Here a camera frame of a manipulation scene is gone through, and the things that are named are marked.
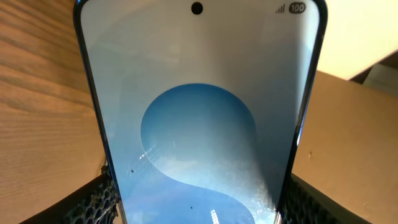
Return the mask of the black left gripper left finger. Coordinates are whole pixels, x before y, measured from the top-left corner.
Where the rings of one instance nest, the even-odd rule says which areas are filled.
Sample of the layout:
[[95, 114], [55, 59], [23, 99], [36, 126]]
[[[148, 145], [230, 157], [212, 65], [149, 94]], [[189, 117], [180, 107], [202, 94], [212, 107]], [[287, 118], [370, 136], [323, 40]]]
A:
[[21, 224], [112, 224], [118, 205], [109, 167], [103, 166], [101, 175]]

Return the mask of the blue Samsung Galaxy smartphone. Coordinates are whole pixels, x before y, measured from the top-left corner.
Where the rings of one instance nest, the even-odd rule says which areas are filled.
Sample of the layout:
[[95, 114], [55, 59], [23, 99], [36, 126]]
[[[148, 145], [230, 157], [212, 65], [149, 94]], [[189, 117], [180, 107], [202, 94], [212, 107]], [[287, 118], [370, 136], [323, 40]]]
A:
[[87, 0], [73, 23], [124, 223], [279, 223], [324, 0]]

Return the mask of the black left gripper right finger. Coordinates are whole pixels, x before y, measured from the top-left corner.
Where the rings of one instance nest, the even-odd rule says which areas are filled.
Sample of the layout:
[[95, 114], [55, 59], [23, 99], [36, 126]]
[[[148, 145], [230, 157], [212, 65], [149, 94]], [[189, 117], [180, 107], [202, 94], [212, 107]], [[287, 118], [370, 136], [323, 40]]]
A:
[[292, 174], [281, 224], [370, 224]]

